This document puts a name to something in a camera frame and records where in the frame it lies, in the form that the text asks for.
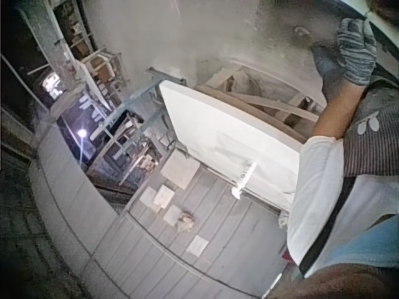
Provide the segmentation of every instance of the hand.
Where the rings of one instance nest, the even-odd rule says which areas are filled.
[[[345,78],[358,86],[368,85],[377,59],[377,42],[370,23],[360,19],[342,20],[338,45],[346,64]]]

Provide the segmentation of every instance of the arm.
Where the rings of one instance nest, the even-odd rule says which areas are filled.
[[[358,86],[344,79],[338,95],[328,104],[317,120],[312,136],[342,138],[364,90],[365,86]]]
[[[344,19],[338,31],[338,44],[345,62],[345,79],[338,95],[315,124],[313,136],[343,137],[370,83],[377,59],[377,42],[368,21]]]

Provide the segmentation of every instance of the concrete wall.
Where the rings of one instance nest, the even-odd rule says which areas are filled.
[[[29,177],[52,241],[95,298],[257,298],[286,266],[275,213],[235,200],[230,185],[203,168],[185,190],[156,172],[118,215],[54,126]],[[156,213],[140,196],[162,184],[175,195]],[[194,215],[190,231],[178,233],[163,220],[172,204]],[[198,256],[187,251],[196,235],[209,241]]]

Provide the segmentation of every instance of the black strap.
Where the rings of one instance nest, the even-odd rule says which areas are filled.
[[[327,243],[332,229],[334,228],[335,220],[337,219],[342,207],[346,203],[349,194],[352,191],[353,185],[355,184],[355,181],[356,177],[344,178],[341,193],[339,194],[337,203],[335,204],[335,207],[332,210],[328,221],[325,223],[320,234],[317,236],[317,239],[314,241],[314,243],[299,264],[299,270],[301,274],[303,274],[303,276],[309,271],[311,266],[313,266],[314,262],[317,260],[325,244]]]

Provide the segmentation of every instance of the white sleeve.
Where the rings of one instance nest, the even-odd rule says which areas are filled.
[[[334,209],[344,181],[343,173],[342,140],[315,136],[303,145],[287,236],[290,255],[297,265]]]

